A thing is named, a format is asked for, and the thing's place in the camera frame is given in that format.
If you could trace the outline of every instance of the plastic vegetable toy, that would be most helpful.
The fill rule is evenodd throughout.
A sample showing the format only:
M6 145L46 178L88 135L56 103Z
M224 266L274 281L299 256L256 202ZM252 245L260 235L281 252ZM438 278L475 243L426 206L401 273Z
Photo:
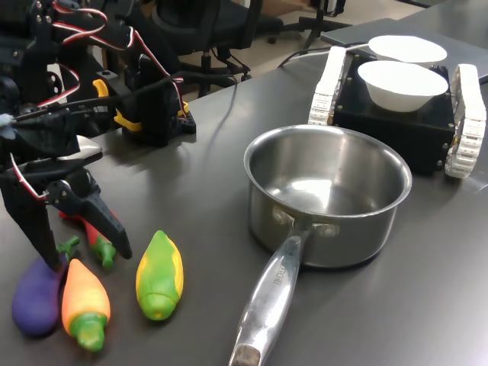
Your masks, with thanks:
M111 315L110 301L98 278L78 259L69 264L61 311L68 334L83 348L100 351Z
M38 258L18 283L12 300L12 318L26 336L39 337L50 333L59 319L59 286L61 285L73 246L79 238L73 236L57 246L63 268L59 272Z
M137 269L137 301L149 319L164 320L176 308L182 291L180 252L163 231L158 231Z
M87 220L79 215L68 216L61 211L59 212L59 216L67 220L81 221L85 225L90 249L100 258L102 267L111 268L114 265L114 256L117 253L115 248L112 246L112 243L101 235L100 232L98 232L98 230L96 230Z

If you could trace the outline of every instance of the white bowl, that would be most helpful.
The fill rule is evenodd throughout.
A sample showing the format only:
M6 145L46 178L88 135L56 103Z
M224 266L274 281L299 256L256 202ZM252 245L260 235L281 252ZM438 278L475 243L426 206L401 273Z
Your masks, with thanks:
M371 61L359 66L358 73L373 102L389 111L416 111L448 90L442 76L412 63Z
M379 60L415 63L429 68L448 55L438 44L414 36L380 36L368 43Z

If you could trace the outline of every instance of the yellow green corn toy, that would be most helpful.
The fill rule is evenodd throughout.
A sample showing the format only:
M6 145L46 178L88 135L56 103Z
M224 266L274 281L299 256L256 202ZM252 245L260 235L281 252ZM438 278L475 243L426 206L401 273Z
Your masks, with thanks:
M154 234L136 274L137 302L151 320L168 318L183 291L180 252L163 231Z

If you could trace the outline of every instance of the orange carrot toy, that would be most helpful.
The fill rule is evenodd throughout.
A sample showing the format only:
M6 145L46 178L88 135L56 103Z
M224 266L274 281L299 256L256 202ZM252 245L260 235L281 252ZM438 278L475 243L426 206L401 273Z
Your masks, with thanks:
M98 278L78 259L69 263L61 313L64 329L71 337L91 352L101 350L110 301Z

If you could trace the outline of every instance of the table surface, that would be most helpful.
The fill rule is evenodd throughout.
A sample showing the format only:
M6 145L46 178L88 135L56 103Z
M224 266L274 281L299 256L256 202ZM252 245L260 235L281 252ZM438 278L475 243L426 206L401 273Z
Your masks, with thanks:
M488 1L447 0L402 22L488 49Z
M82 235L82 261L111 299L106 345L97 355L61 329L30 340L15 328L11 298L37 253L2 210L2 365L227 365L242 309L270 257L248 231L242 156L265 131L306 123L324 65L323 56L307 57L242 83L223 123L231 88L192 102L197 135L163 149L135 145L119 132L95 139L105 155L89 168L133 247L131 260L118 258L104 271ZM373 262L347 271L302 268L267 365L486 365L487 172L485 144L475 172L458 185L442 173L414 177ZM82 233L54 210L50 218L59 241ZM180 249L185 289L171 319L154 324L138 308L134 282L157 230Z

